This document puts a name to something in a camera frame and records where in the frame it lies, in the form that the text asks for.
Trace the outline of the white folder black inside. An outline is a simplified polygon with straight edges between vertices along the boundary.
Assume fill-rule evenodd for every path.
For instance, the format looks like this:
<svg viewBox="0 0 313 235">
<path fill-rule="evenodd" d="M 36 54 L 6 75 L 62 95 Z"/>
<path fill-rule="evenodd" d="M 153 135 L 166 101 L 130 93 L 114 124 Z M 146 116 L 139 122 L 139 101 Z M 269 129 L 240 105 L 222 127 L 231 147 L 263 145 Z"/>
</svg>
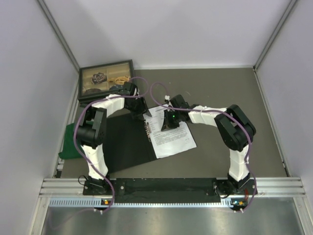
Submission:
<svg viewBox="0 0 313 235">
<path fill-rule="evenodd" d="M 107 119 L 103 151 L 109 173 L 158 159 L 148 140 L 144 122 L 133 120 L 130 114 Z"/>
</svg>

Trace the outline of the printed white paper sheets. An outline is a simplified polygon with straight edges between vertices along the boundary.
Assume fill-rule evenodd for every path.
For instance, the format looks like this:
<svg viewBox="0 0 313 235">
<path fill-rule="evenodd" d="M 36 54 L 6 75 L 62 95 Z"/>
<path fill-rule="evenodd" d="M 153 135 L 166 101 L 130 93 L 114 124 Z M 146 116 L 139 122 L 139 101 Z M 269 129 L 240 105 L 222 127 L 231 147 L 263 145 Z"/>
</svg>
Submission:
<svg viewBox="0 0 313 235">
<path fill-rule="evenodd" d="M 149 109 L 151 116 L 144 115 L 151 129 L 151 143 L 158 159 L 196 148 L 197 145 L 185 122 L 173 130 L 161 131 L 164 119 L 164 108 L 156 106 Z"/>
</svg>

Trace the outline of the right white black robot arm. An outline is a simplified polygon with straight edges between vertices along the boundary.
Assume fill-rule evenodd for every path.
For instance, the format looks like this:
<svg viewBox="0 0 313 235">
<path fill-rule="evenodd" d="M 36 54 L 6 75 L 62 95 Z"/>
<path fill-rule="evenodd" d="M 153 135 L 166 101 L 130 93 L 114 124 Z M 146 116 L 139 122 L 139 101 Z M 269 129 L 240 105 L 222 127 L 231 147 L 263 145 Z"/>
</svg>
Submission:
<svg viewBox="0 0 313 235">
<path fill-rule="evenodd" d="M 241 193 L 250 180 L 248 170 L 249 146 L 253 142 L 256 128 L 238 105 L 228 108 L 209 108 L 198 104 L 189 105 L 182 95 L 170 98 L 167 104 L 161 131 L 176 129 L 181 122 L 205 124 L 216 127 L 224 144 L 230 151 L 230 168 L 227 185 L 232 193 Z"/>
</svg>

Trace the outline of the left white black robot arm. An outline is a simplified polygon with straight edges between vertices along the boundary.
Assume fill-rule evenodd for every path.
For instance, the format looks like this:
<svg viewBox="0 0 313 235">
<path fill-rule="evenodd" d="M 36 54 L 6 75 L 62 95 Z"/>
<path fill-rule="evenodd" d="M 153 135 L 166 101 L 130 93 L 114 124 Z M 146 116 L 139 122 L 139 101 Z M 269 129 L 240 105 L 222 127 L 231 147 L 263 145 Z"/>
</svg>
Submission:
<svg viewBox="0 0 313 235">
<path fill-rule="evenodd" d="M 145 98 L 137 85 L 125 82 L 120 90 L 86 105 L 74 128 L 74 146 L 88 163 L 89 174 L 84 184 L 84 195 L 105 195 L 114 189 L 107 178 L 103 142 L 106 137 L 107 117 L 119 110 L 130 111 L 133 120 L 144 121 L 150 115 Z"/>
</svg>

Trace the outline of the metal folder clip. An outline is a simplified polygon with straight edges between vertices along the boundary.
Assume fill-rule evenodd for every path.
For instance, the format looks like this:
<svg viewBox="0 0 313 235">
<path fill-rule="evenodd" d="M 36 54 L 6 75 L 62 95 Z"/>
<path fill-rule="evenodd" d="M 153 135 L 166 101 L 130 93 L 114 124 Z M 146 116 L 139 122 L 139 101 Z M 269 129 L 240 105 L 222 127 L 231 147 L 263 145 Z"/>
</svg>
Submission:
<svg viewBox="0 0 313 235">
<path fill-rule="evenodd" d="M 148 140 L 149 140 L 149 142 L 152 142 L 152 141 L 151 141 L 151 129 L 150 129 L 150 125 L 149 125 L 148 122 L 144 122 L 144 125 L 145 125 L 145 131 L 146 131 Z"/>
</svg>

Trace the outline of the dark green glass-lid box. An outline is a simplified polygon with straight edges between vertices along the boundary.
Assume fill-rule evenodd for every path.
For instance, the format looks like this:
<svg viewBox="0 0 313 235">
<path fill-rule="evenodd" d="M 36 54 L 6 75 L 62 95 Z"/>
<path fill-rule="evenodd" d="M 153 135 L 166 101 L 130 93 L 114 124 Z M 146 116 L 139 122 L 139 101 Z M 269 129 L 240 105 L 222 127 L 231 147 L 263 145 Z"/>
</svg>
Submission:
<svg viewBox="0 0 313 235">
<path fill-rule="evenodd" d="M 120 90 L 134 76 L 132 60 L 79 69 L 78 100 L 89 103 Z"/>
</svg>

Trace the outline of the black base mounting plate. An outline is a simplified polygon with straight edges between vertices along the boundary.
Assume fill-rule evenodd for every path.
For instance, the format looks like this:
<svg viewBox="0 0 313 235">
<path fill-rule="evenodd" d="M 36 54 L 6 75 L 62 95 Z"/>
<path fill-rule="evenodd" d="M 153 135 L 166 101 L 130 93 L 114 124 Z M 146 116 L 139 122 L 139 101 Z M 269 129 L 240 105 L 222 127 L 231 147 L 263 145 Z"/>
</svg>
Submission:
<svg viewBox="0 0 313 235">
<path fill-rule="evenodd" d="M 83 195 L 103 196 L 115 192 L 115 200 L 130 199 L 162 199 L 174 200 L 176 196 L 182 199 L 216 197 L 220 195 L 257 194 L 254 180 L 249 179 L 242 187 L 236 188 L 226 179 L 216 178 L 118 178 L 110 180 L 111 186 L 104 182 L 97 184 L 94 180 L 86 180 Z"/>
</svg>

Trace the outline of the green folded t-shirt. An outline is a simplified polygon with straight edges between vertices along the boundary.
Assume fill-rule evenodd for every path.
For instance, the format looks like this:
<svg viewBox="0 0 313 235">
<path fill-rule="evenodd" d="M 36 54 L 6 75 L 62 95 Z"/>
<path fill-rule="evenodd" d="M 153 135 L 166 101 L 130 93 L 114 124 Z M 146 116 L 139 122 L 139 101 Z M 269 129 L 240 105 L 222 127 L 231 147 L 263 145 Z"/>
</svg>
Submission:
<svg viewBox="0 0 313 235">
<path fill-rule="evenodd" d="M 63 149 L 58 154 L 60 159 L 62 160 L 82 158 L 82 156 L 77 151 L 74 145 L 74 141 L 73 141 L 74 128 L 75 128 L 75 123 L 71 123 L 66 126 L 64 141 L 63 141 Z"/>
</svg>

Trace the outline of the aluminium rail frame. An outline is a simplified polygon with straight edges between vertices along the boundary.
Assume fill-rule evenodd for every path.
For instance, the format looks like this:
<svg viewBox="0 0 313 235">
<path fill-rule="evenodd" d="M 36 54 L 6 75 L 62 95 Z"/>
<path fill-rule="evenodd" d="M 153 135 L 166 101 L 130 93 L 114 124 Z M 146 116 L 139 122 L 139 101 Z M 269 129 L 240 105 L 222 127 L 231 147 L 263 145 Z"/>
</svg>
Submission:
<svg viewBox="0 0 313 235">
<path fill-rule="evenodd" d="M 300 178 L 276 177 L 257 178 L 256 198 L 306 197 Z M 43 180 L 39 197 L 82 197 L 83 185 L 77 179 L 46 178 Z"/>
</svg>

